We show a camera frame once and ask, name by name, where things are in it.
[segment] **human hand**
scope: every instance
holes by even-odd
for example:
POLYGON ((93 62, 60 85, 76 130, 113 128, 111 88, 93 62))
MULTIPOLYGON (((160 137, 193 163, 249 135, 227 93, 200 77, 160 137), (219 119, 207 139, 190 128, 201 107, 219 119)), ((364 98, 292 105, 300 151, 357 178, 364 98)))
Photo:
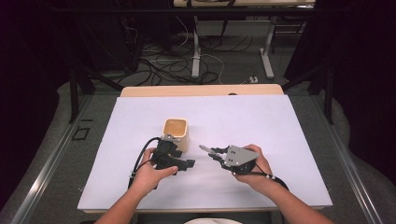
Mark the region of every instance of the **human hand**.
POLYGON ((139 194, 141 198, 148 195, 160 181, 177 172, 177 166, 172 166, 162 170, 156 170, 152 167, 154 164, 150 160, 150 155, 154 152, 155 148, 149 148, 143 154, 143 159, 140 162, 134 183, 130 187, 134 193, 139 194))
MULTIPOLYGON (((262 155, 262 149, 260 147, 250 144, 248 146, 245 146, 244 148, 255 151, 259 154, 259 157, 256 159, 257 165, 253 168, 251 172, 261 173, 263 170, 265 173, 269 175, 272 174, 270 164, 268 163, 268 160, 265 159, 265 157, 262 155)), ((262 191, 263 189, 265 189, 264 186, 267 183, 273 182, 272 180, 265 178, 265 176, 263 175, 234 175, 234 176, 238 181, 249 184, 253 189, 261 193, 263 193, 262 191)))

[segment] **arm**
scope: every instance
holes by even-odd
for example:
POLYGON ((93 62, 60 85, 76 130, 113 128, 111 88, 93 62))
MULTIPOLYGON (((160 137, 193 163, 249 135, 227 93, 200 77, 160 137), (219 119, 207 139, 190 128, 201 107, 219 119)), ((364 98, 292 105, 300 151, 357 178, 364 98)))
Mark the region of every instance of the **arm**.
POLYGON ((95 223, 130 223, 134 210, 140 201, 146 197, 160 181, 174 174, 177 167, 155 170, 149 160, 155 148, 147 149, 143 155, 141 167, 136 173, 132 186, 101 216, 95 223))
MULTIPOLYGON (((254 145, 246 148, 259 153, 257 165, 265 173, 271 174, 270 165, 262 155, 262 149, 254 145)), ((260 172, 260 169, 255 167, 253 171, 260 172)), ((238 181, 249 184, 253 189, 271 199, 289 223, 333 223, 271 179, 260 175, 235 175, 235 177, 238 181)))

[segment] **tan cup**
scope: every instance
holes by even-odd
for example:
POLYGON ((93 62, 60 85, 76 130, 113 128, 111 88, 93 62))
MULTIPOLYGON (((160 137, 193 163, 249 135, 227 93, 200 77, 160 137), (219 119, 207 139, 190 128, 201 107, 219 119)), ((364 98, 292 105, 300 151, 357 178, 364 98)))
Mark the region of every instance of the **tan cup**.
POLYGON ((163 125, 163 135, 172 134, 180 139, 175 142, 177 150, 187 152, 189 149, 189 128, 185 119, 167 119, 163 125))

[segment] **dark background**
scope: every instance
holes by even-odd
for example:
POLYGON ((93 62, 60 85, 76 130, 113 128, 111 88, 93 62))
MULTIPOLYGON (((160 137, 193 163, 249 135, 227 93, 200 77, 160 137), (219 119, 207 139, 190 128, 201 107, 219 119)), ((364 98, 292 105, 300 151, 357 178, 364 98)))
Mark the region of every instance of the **dark background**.
MULTIPOLYGON (((103 0, 102 6, 111 7, 108 2, 103 0)), ((54 4, 69 7, 65 1, 54 4)), ((53 118, 57 89, 68 81, 72 64, 64 53, 95 70, 122 69, 99 47, 90 46, 95 41, 87 38, 90 30, 81 32, 86 24, 60 18, 62 26, 57 26, 39 5, 9 0, 0 6, 1 207, 18 186, 53 118), (67 51, 59 34, 65 34, 67 51)), ((334 97, 351 126, 350 150, 396 183, 396 7, 374 0, 317 2, 317 7, 327 9, 350 6, 348 15, 310 19, 285 77, 294 80, 315 65, 333 65, 334 97)), ((87 23, 99 34, 112 32, 104 43, 114 47, 123 63, 130 63, 131 51, 118 20, 101 21, 102 30, 94 28, 94 20, 87 23)), ((309 79, 318 82, 321 77, 309 79)))

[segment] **desk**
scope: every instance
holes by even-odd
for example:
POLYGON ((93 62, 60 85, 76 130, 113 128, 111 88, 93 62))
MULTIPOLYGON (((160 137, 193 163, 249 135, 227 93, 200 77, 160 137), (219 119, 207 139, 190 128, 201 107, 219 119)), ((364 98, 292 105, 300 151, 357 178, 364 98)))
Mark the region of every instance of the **desk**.
POLYGON ((281 88, 215 85, 125 88, 107 125, 78 209, 87 213, 106 211, 127 190, 128 175, 141 147, 161 134, 165 119, 171 117, 189 121, 190 147, 182 159, 193 159, 195 165, 165 178, 139 204, 138 213, 277 209, 268 198, 221 169, 198 148, 199 144, 257 144, 274 174, 287 183, 290 191, 313 207, 332 205, 289 97, 281 88))
MULTIPOLYGON (((206 3, 191 0, 193 7, 226 7, 229 2, 206 3)), ((315 4, 315 0, 236 0, 234 7, 282 7, 282 6, 301 6, 315 4)), ((175 7, 186 7, 186 0, 174 0, 175 7)), ((196 32, 194 32, 194 57, 192 63, 192 76, 199 76, 199 66, 201 49, 199 47, 200 35, 221 35, 223 21, 198 21, 195 18, 196 32)), ((255 35, 265 36, 263 41, 264 48, 260 49, 262 64, 267 78, 274 78, 274 72, 268 58, 271 40, 276 26, 276 17, 269 21, 228 21, 224 35, 255 35)))

